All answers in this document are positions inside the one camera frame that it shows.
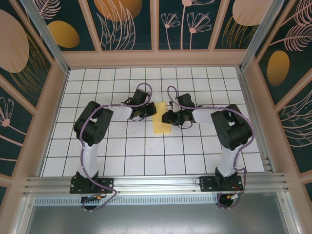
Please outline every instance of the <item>purple cable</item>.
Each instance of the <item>purple cable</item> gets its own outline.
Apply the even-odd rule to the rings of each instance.
[[[235,169],[237,172],[244,171],[244,187],[243,187],[243,191],[242,191],[242,193],[244,193],[244,192],[245,192],[245,187],[246,187],[246,168],[243,167],[243,168],[241,168],[241,169],[237,169],[237,168],[236,168],[236,162],[237,162],[237,159],[238,159],[238,156],[239,156],[240,152],[241,152],[244,148],[246,148],[247,146],[249,146],[249,145],[252,143],[252,141],[254,140],[254,137],[255,137],[255,135],[254,135],[255,130],[254,130],[253,125],[252,125],[252,124],[250,123],[250,121],[249,121],[245,116],[243,116],[240,112],[235,111],[235,110],[232,110],[232,109],[230,109],[230,108],[226,108],[226,107],[214,107],[214,106],[201,106],[201,107],[182,106],[182,105],[180,105],[179,103],[177,103],[177,102],[170,96],[170,92],[169,92],[169,89],[170,89],[170,88],[173,88],[173,89],[175,90],[175,97],[176,97],[176,98],[177,98],[177,95],[178,95],[177,89],[176,89],[174,86],[169,86],[169,87],[167,88],[167,94],[168,94],[168,96],[169,96],[169,99],[170,99],[175,105],[177,105],[177,106],[179,106],[179,107],[181,107],[181,108],[183,108],[183,109],[189,109],[189,110],[212,109],[212,110],[225,110],[225,111],[230,111],[230,112],[232,112],[232,113],[234,113],[234,114],[239,115],[240,117],[242,117],[242,118],[248,123],[248,125],[250,126],[250,128],[251,128],[251,130],[252,130],[252,139],[251,139],[249,142],[247,142],[247,144],[243,145],[242,147],[240,147],[240,148],[238,149],[238,151],[237,151],[237,153],[236,153],[236,155],[235,155],[235,158],[234,158],[234,162],[233,162],[233,167],[234,167],[234,169]],[[223,193],[219,193],[219,194],[218,194],[218,197],[217,197],[217,205],[218,205],[218,207],[221,208],[221,209],[228,208],[228,210],[229,210],[229,209],[230,209],[229,207],[226,207],[226,206],[222,205],[222,204],[219,202],[220,197],[221,197],[222,194],[223,194]]]
[[[139,86],[141,86],[141,85],[143,85],[143,84],[144,84],[144,85],[147,85],[147,86],[150,88],[150,90],[151,90],[151,91],[150,91],[150,94],[149,94],[149,97],[147,98],[147,100],[146,100],[144,103],[142,103],[142,104],[140,104],[140,105],[127,105],[127,104],[121,103],[121,104],[103,105],[103,106],[97,107],[97,108],[90,114],[90,116],[87,118],[86,122],[83,124],[83,126],[82,126],[82,128],[81,128],[80,135],[79,135],[79,140],[80,140],[81,143],[82,143],[82,149],[81,149],[81,154],[80,154],[80,163],[81,163],[83,172],[85,173],[85,175],[87,176],[87,178],[88,178],[92,183],[94,183],[95,185],[99,186],[100,188],[107,189],[107,190],[110,190],[110,191],[115,192],[115,194],[112,195],[107,201],[105,201],[102,205],[95,207],[93,210],[87,210],[87,209],[84,207],[85,203],[88,202],[88,200],[85,200],[85,201],[83,202],[83,204],[82,204],[82,208],[84,209],[85,212],[86,212],[86,211],[88,211],[88,212],[97,211],[97,210],[103,208],[108,202],[110,202],[110,201],[116,196],[117,190],[112,189],[112,188],[109,188],[109,187],[106,187],[106,186],[103,186],[103,185],[101,185],[101,184],[95,182],[95,181],[92,180],[92,178],[88,175],[87,171],[86,171],[85,168],[84,168],[84,163],[83,163],[83,152],[84,152],[85,146],[84,146],[84,141],[82,140],[82,133],[83,133],[85,127],[87,126],[87,123],[88,123],[88,122],[90,121],[90,119],[92,118],[92,116],[93,116],[98,110],[100,110],[100,109],[102,109],[102,108],[110,108],[110,107],[116,107],[116,106],[140,107],[140,106],[143,106],[143,105],[149,103],[150,100],[151,100],[151,97],[152,97],[152,93],[153,93],[152,87],[151,87],[149,84],[147,84],[147,83],[141,83],[141,84],[139,84],[136,88],[139,88]]]

